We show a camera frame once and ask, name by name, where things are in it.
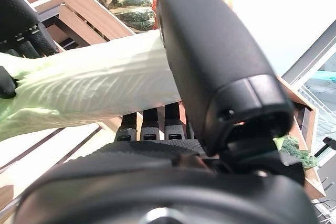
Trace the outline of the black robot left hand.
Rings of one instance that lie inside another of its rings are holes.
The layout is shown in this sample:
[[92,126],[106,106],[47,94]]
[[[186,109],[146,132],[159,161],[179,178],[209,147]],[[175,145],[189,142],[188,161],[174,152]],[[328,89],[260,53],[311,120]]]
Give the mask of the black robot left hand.
[[1,0],[1,53],[31,59],[59,53],[27,0]]

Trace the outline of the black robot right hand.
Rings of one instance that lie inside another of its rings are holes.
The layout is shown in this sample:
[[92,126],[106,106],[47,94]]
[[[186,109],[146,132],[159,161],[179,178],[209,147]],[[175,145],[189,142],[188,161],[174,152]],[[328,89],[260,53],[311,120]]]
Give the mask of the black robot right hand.
[[14,223],[317,223],[304,170],[274,138],[293,108],[222,0],[158,0],[169,67],[194,140],[117,142],[56,166]]

